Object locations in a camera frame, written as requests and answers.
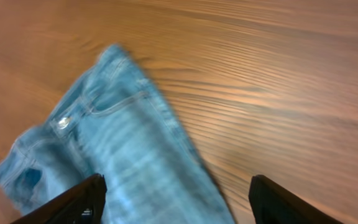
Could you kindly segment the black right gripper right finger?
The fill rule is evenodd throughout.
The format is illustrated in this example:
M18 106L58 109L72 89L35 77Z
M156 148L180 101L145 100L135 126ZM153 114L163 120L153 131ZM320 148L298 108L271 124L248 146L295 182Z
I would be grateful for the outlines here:
M341 224L264 175L253 176L248 198L256 224Z

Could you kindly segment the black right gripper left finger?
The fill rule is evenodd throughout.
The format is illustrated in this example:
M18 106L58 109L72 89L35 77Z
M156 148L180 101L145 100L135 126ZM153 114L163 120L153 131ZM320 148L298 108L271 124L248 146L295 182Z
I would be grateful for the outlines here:
M94 174L12 224L101 224L106 182Z

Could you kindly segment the light blue denim jeans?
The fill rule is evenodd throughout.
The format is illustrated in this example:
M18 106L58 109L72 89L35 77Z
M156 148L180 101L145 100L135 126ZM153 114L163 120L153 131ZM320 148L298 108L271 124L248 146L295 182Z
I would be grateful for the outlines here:
M28 214L95 173L107 185L103 223L234 222L170 105L118 45L15 140L0 187Z

